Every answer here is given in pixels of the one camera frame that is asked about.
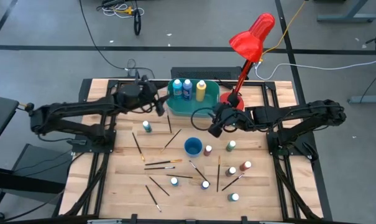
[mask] concrete floor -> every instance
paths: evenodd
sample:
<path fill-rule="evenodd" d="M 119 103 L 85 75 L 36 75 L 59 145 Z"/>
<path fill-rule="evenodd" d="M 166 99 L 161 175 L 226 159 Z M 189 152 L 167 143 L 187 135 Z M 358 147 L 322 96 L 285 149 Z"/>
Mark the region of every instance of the concrete floor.
<path fill-rule="evenodd" d="M 10 2 L 0 1 L 0 20 Z M 317 14 L 343 13 L 354 2 L 307 2 L 290 28 L 293 48 L 373 50 L 373 44 L 366 48 L 363 44 L 376 35 L 376 21 L 371 24 L 316 22 Z M 277 16 L 275 3 L 269 0 L 139 1 L 145 15 L 141 35 L 136 37 L 132 20 L 104 16 L 95 10 L 99 3 L 85 0 L 83 7 L 93 37 L 102 46 L 227 47 L 228 40 L 246 30 L 260 13 L 271 12 Z M 300 5 L 301 1 L 282 0 L 287 21 Z M 362 11 L 376 13 L 376 0 L 369 1 Z M 273 47 L 281 34 L 277 19 L 265 47 Z M 78 1 L 18 0 L 0 31 L 0 45 L 92 46 L 92 43 Z M 118 51 L 104 52 L 104 55 L 118 66 L 125 66 L 129 58 L 134 58 L 137 66 L 151 68 L 157 78 L 170 78 L 172 67 L 236 66 L 244 62 L 234 52 Z M 365 55 L 295 55 L 295 58 L 297 64 L 319 67 L 376 60 L 376 56 Z M 279 63 L 288 63 L 287 54 L 267 54 L 259 72 L 266 77 Z M 376 105 L 346 103 L 351 95 L 363 94 L 376 76 L 376 64 L 339 71 L 299 68 L 299 73 L 307 101 L 329 98 L 346 108 L 347 121 L 343 125 L 315 134 L 333 219 L 376 223 Z M 95 51 L 0 50 L 0 96 L 37 106 L 76 101 L 84 78 L 124 75 L 125 71 L 112 68 Z M 256 79 L 253 72 L 249 76 Z M 282 67 L 272 80 L 292 81 L 290 68 Z M 376 82 L 368 94 L 376 94 Z M 10 169 L 25 143 L 69 150 L 64 142 L 39 141 L 29 131 L 26 114 L 18 112 L 0 137 L 0 167 Z M 0 210 L 11 217 L 40 203 L 8 195 Z M 21 220 L 49 217 L 52 210 L 53 205 L 47 205 Z"/>

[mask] wooden tabletop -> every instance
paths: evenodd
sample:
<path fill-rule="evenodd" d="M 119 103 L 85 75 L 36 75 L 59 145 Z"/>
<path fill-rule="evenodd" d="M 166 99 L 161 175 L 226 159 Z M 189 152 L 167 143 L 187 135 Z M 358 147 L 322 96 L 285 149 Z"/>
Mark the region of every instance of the wooden tabletop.
<path fill-rule="evenodd" d="M 94 79 L 88 101 L 103 97 L 107 83 L 107 79 Z M 296 105 L 291 82 L 275 82 L 275 84 L 280 107 Z M 220 89 L 221 93 L 228 91 L 223 87 Z M 165 88 L 159 91 L 160 95 L 165 93 Z M 260 87 L 243 86 L 241 93 L 246 106 L 264 104 Z M 142 122 L 145 120 L 149 121 L 152 126 L 153 131 L 150 134 L 146 133 L 142 127 Z M 83 117 L 82 123 L 91 125 L 99 121 L 99 115 L 89 115 Z M 117 137 L 106 174 L 101 218 L 130 218 L 133 213 L 136 213 L 138 218 L 148 219 L 240 220 L 241 216 L 247 216 L 249 220 L 282 220 L 273 159 L 268 153 L 264 133 L 238 130 L 234 133 L 222 133 L 221 137 L 215 138 L 206 131 L 193 128 L 189 117 L 170 114 L 173 131 L 171 134 L 167 116 L 158 117 L 155 112 L 120 114 L 116 122 Z M 300 121 L 287 121 L 283 124 L 289 127 L 298 122 Z M 205 127 L 210 124 L 210 121 L 195 118 L 195 123 Z M 182 129 L 179 135 L 163 153 L 160 153 L 160 150 L 179 129 Z M 142 161 L 131 132 L 134 132 L 137 137 L 146 162 Z M 188 157 L 183 145 L 190 137 L 200 138 L 204 146 L 212 146 L 212 153 L 208 157 L 204 155 L 197 158 Z M 236 148 L 232 152 L 227 152 L 225 147 L 230 140 L 236 142 Z M 221 172 L 220 190 L 217 193 L 218 156 L 221 156 Z M 60 214 L 68 211 L 86 188 L 92 157 L 92 154 L 86 153 L 71 166 Z M 172 164 L 176 169 L 144 170 L 145 163 L 173 159 L 183 159 L 182 162 Z M 201 189 L 203 178 L 191 166 L 190 159 L 211 183 L 209 189 Z M 222 192 L 223 187 L 242 173 L 238 167 L 245 161 L 251 161 L 252 167 L 244 172 L 245 175 L 241 179 Z M 290 161 L 298 193 L 312 211 L 321 217 L 318 191 L 309 160 L 303 156 L 291 156 Z M 237 168 L 237 174 L 226 177 L 225 171 L 230 166 Z M 174 187 L 170 184 L 171 177 L 165 174 L 188 175 L 194 178 L 178 178 L 180 184 Z M 156 180 L 170 196 L 157 187 L 149 176 Z M 162 213 L 157 210 L 145 185 L 149 186 Z M 96 190 L 93 192 L 89 213 L 93 212 L 96 199 Z M 292 216 L 290 196 L 286 189 L 285 192 L 289 215 Z M 237 202 L 229 202 L 227 195 L 231 193 L 238 193 L 240 199 Z"/>

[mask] paint brush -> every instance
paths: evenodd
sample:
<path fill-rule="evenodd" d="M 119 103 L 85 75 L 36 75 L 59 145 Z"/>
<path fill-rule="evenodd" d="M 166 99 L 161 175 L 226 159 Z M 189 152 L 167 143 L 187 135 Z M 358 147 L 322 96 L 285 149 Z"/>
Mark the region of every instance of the paint brush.
<path fill-rule="evenodd" d="M 140 150 L 140 147 L 139 147 L 139 145 L 138 145 L 137 139 L 135 138 L 135 134 L 132 133 L 132 136 L 134 137 L 135 143 L 137 144 L 137 147 L 138 147 L 138 150 L 139 150 L 140 157 L 141 157 L 142 161 L 145 162 L 145 157 L 144 157 L 142 151 Z"/>
<path fill-rule="evenodd" d="M 163 161 L 163 162 L 153 162 L 151 164 L 145 164 L 145 166 L 156 165 L 156 164 L 164 164 L 164 163 L 169 163 L 169 162 L 182 162 L 182 159 L 174 159 L 172 161 Z"/>
<path fill-rule="evenodd" d="M 157 202 L 156 202 L 156 199 L 153 197 L 152 193 L 150 192 L 148 186 L 145 185 L 145 187 L 146 187 L 146 189 L 148 189 L 148 192 L 149 192 L 150 196 L 152 197 L 153 201 L 155 202 L 155 205 L 156 205 L 157 209 L 158 209 L 160 212 L 162 212 L 162 210 L 160 209 L 159 205 L 158 205 Z"/>
<path fill-rule="evenodd" d="M 151 178 L 151 177 L 149 177 L 156 185 L 157 185 L 157 187 L 160 187 L 160 189 L 162 190 L 162 191 L 164 191 L 164 193 L 165 194 L 167 194 L 168 196 L 170 196 L 164 189 L 163 189 L 163 187 L 162 186 L 160 186 L 155 180 L 153 180 L 153 178 Z"/>
<path fill-rule="evenodd" d="M 200 174 L 200 176 L 201 176 L 205 181 L 207 181 L 207 182 L 209 183 L 209 181 L 204 177 L 203 174 L 201 174 L 200 170 L 198 170 L 198 169 L 196 168 L 196 166 L 192 163 L 192 161 L 189 161 L 189 162 L 190 162 L 190 164 L 192 164 L 193 168 L 195 168 L 195 169 L 198 171 L 198 173 Z"/>
<path fill-rule="evenodd" d="M 218 156 L 217 192 L 218 192 L 218 185 L 219 185 L 219 166 L 220 165 L 221 165 L 221 156 Z"/>
<path fill-rule="evenodd" d="M 149 169 L 175 169 L 175 167 L 155 167 L 155 168 L 145 168 L 144 170 L 149 170 Z"/>
<path fill-rule="evenodd" d="M 172 175 L 172 174 L 166 174 L 167 176 L 170 176 L 170 177 L 182 177 L 182 178 L 190 178 L 190 179 L 193 179 L 193 177 L 188 177 L 188 176 L 181 176 L 181 175 Z"/>
<path fill-rule="evenodd" d="M 236 179 L 234 179 L 230 184 L 226 185 L 226 187 L 224 187 L 224 188 L 222 189 L 222 191 L 225 190 L 225 189 L 227 189 L 230 185 L 232 185 L 232 184 L 233 184 L 234 182 L 236 182 L 237 180 L 239 180 L 243 175 L 244 175 L 244 174 L 241 174 L 240 176 L 236 177 Z"/>
<path fill-rule="evenodd" d="M 168 127 L 170 128 L 170 133 L 173 131 L 171 130 L 171 123 L 170 123 L 170 117 L 168 116 L 168 109 L 165 110 L 165 113 L 167 114 L 167 121 L 168 121 Z"/>
<path fill-rule="evenodd" d="M 182 131 L 182 129 L 180 129 L 177 133 L 174 134 L 174 136 L 171 138 L 171 140 L 164 146 L 164 148 L 162 150 L 160 150 L 160 153 L 163 152 L 163 150 L 173 141 L 173 139 L 175 138 L 175 136 L 177 136 L 177 134 Z"/>

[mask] blue paint cup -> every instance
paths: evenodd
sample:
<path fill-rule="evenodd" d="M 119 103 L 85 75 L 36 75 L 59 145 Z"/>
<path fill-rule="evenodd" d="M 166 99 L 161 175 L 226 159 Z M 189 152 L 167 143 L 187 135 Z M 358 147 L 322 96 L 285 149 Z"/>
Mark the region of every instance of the blue paint cup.
<path fill-rule="evenodd" d="M 185 141 L 184 149 L 190 157 L 198 157 L 203 150 L 203 145 L 198 138 L 188 138 Z"/>

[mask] small paint bottle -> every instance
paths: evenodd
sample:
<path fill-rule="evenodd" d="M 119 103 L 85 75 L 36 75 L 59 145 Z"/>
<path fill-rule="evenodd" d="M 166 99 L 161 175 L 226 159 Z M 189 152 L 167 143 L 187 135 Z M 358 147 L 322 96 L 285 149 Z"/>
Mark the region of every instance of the small paint bottle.
<path fill-rule="evenodd" d="M 176 187 L 176 186 L 178 186 L 178 184 L 180 184 L 180 182 L 178 181 L 178 179 L 176 177 L 172 177 L 170 182 L 174 187 Z"/>
<path fill-rule="evenodd" d="M 250 161 L 245 161 L 242 165 L 240 165 L 240 170 L 245 171 L 250 169 L 251 167 L 251 162 Z"/>
<path fill-rule="evenodd" d="M 185 82 L 182 84 L 182 93 L 184 100 L 191 100 L 192 99 L 192 82 L 189 79 L 186 79 Z"/>
<path fill-rule="evenodd" d="M 212 150 L 213 148 L 211 146 L 206 146 L 206 148 L 204 149 L 204 155 L 209 156 Z"/>
<path fill-rule="evenodd" d="M 230 176 L 232 176 L 233 174 L 235 174 L 236 173 L 236 168 L 235 167 L 230 167 L 230 168 L 228 168 L 226 171 L 225 171 L 225 175 L 227 176 L 227 177 L 230 177 Z"/>
<path fill-rule="evenodd" d="M 173 82 L 173 94 L 174 94 L 174 99 L 182 98 L 182 83 L 179 79 L 176 79 Z"/>
<path fill-rule="evenodd" d="M 236 142 L 230 141 L 226 146 L 226 151 L 232 152 L 232 150 L 235 148 L 235 146 L 236 146 Z"/>
<path fill-rule="evenodd" d="M 144 121 L 142 122 L 142 124 L 144 125 L 144 129 L 147 133 L 151 133 L 152 132 L 152 127 L 150 127 L 150 124 L 148 121 Z"/>
<path fill-rule="evenodd" d="M 204 80 L 200 80 L 196 85 L 196 101 L 202 102 L 206 95 L 206 82 Z"/>
<path fill-rule="evenodd" d="M 231 193 L 227 196 L 227 200 L 230 202 L 236 202 L 239 199 L 239 195 L 237 193 Z"/>
<path fill-rule="evenodd" d="M 207 180 L 205 180 L 205 181 L 203 181 L 203 182 L 201 183 L 201 188 L 202 188 L 203 190 L 206 190 L 209 186 L 210 186 L 210 183 L 209 183 Z"/>

